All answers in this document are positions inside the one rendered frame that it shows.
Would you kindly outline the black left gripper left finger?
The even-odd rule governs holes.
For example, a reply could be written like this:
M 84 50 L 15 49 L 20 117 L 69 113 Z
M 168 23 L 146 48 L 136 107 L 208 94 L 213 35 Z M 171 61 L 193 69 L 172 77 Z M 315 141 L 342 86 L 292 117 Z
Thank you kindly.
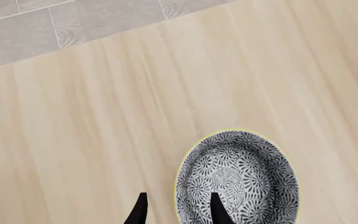
M 124 224 L 145 224 L 147 218 L 147 193 L 142 192 Z

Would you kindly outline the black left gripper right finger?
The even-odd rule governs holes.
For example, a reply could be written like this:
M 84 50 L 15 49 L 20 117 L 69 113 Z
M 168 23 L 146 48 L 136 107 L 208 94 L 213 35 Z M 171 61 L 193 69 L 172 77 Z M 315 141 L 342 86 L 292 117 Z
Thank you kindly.
M 213 224 L 234 224 L 216 192 L 211 194 L 211 218 Z

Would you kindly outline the black white patterned bowl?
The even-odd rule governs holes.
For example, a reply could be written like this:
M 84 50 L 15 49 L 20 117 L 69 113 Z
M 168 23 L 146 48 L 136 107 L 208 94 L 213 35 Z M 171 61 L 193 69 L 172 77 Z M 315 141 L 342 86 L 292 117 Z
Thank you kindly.
M 296 223 L 296 175 L 281 149 L 259 134 L 221 131 L 187 152 L 175 180 L 180 224 L 213 224 L 212 193 L 219 195 L 234 224 Z

